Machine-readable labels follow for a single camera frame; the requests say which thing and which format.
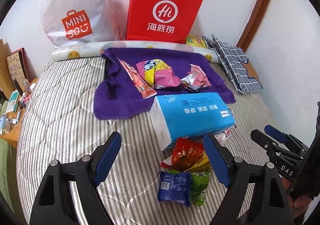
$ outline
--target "bottle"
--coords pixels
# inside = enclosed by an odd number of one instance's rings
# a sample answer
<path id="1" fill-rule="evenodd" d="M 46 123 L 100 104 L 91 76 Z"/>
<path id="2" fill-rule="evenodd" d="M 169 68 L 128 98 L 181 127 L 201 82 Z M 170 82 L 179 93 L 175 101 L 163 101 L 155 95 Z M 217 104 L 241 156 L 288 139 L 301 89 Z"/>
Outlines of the bottle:
<path id="1" fill-rule="evenodd" d="M 23 85 L 24 85 L 25 92 L 26 92 L 27 96 L 29 96 L 31 94 L 29 81 L 28 80 L 24 80 Z"/>

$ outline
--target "white plastic bag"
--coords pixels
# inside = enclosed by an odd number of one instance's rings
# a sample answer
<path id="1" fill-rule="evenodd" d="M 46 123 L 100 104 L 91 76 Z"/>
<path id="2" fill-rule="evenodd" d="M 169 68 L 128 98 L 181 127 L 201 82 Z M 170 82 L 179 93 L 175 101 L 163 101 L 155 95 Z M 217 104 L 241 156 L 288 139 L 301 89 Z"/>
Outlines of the white plastic bag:
<path id="1" fill-rule="evenodd" d="M 39 0 L 42 26 L 59 48 L 121 38 L 109 0 Z"/>

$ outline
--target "tissue package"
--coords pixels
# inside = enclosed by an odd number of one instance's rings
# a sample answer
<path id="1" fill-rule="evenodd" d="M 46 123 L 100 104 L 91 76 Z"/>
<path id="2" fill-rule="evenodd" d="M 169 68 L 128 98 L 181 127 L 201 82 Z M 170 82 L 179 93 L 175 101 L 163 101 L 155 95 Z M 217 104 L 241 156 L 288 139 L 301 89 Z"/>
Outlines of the tissue package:
<path id="1" fill-rule="evenodd" d="M 150 117 L 162 151 L 179 137 L 195 140 L 235 126 L 230 109 L 216 92 L 156 96 Z"/>

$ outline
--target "silver screw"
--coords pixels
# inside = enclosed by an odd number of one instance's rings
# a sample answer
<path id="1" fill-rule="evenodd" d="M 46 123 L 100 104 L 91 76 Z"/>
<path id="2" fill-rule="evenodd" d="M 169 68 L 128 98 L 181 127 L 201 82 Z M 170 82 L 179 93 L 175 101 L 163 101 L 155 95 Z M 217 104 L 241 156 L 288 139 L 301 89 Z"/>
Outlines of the silver screw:
<path id="1" fill-rule="evenodd" d="M 58 160 L 52 160 L 51 162 L 50 162 L 50 165 L 51 166 L 55 166 L 55 165 L 57 165 L 58 164 Z"/>
<path id="2" fill-rule="evenodd" d="M 272 169 L 272 168 L 275 167 L 275 165 L 274 165 L 273 163 L 268 162 L 268 163 L 267 163 L 267 167 L 269 167 L 270 169 Z"/>
<path id="3" fill-rule="evenodd" d="M 237 163 L 242 163 L 242 162 L 243 162 L 243 159 L 242 159 L 241 157 L 239 157 L 239 156 L 236 156 L 236 157 L 235 157 L 235 161 L 236 161 Z"/>
<path id="4" fill-rule="evenodd" d="M 89 155 L 82 156 L 82 161 L 88 162 L 91 159 Z"/>

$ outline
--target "barcode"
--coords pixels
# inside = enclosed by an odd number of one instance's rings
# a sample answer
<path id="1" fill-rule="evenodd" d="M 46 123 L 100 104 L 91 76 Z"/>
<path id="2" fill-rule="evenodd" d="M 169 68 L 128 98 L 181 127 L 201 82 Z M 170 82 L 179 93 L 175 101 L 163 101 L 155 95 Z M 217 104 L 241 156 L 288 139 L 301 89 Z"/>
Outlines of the barcode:
<path id="1" fill-rule="evenodd" d="M 161 182 L 161 186 L 160 186 L 161 189 L 169 190 L 169 187 L 170 187 L 169 182 Z"/>

